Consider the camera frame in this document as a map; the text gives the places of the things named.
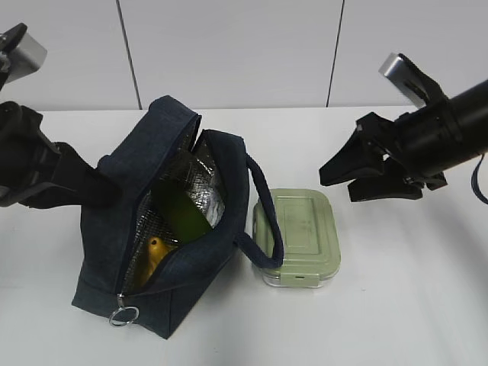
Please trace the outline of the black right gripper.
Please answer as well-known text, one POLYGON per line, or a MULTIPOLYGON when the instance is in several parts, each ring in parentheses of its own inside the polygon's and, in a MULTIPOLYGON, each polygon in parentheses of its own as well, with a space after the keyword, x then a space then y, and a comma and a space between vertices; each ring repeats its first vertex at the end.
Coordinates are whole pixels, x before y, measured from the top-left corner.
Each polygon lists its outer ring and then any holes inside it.
POLYGON ((345 145, 319 169, 319 182, 331 186, 351 181, 351 202, 422 198, 448 185, 443 172, 427 175, 403 147, 396 124, 371 112, 356 121, 345 145))

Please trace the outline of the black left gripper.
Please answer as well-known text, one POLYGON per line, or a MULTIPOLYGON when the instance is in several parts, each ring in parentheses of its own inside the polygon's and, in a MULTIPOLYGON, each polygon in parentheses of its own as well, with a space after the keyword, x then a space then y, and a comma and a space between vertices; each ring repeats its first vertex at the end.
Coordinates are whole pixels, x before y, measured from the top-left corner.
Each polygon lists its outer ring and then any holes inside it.
POLYGON ((67 143, 40 130, 43 115, 13 101, 1 104, 1 206, 107 208, 120 187, 92 168, 67 143))

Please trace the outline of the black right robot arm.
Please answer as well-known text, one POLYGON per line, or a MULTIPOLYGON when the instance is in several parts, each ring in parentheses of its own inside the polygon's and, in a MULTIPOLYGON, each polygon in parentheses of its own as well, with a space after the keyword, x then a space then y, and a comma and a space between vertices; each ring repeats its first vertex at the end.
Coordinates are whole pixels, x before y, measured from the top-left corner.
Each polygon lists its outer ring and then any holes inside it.
POLYGON ((353 202, 418 200, 447 184, 444 172, 487 152, 487 83, 388 120, 371 112, 319 169, 323 186, 347 183, 353 202))

